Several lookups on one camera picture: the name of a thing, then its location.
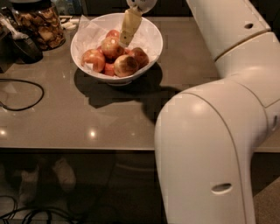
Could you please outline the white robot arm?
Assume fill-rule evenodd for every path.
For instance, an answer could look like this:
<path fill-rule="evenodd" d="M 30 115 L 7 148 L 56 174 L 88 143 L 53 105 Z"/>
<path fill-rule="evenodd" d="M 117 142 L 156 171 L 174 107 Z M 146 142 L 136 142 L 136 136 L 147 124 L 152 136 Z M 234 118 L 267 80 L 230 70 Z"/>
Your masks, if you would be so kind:
<path fill-rule="evenodd" d="M 155 158 L 168 224 L 256 224 L 250 165 L 279 127 L 280 44 L 250 0 L 186 0 L 217 67 L 162 108 Z"/>

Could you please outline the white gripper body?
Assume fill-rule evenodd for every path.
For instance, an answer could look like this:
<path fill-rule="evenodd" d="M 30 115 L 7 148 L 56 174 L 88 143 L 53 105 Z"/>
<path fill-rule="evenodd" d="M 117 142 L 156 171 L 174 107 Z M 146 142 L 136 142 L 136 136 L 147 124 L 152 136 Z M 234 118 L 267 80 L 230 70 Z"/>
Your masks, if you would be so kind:
<path fill-rule="evenodd" d="M 128 6 L 142 14 L 154 8 L 158 0 L 126 0 Z"/>

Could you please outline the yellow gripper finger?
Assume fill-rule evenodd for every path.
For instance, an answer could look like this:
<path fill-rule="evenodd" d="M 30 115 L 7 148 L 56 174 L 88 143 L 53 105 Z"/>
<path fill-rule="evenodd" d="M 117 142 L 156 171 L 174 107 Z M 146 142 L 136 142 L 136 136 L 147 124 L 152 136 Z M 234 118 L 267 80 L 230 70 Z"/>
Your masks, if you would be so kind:
<path fill-rule="evenodd" d="M 122 47 L 127 47 L 131 43 L 141 22 L 142 12 L 139 11 L 137 7 L 129 8 L 124 12 L 122 28 L 119 36 L 119 44 Z"/>

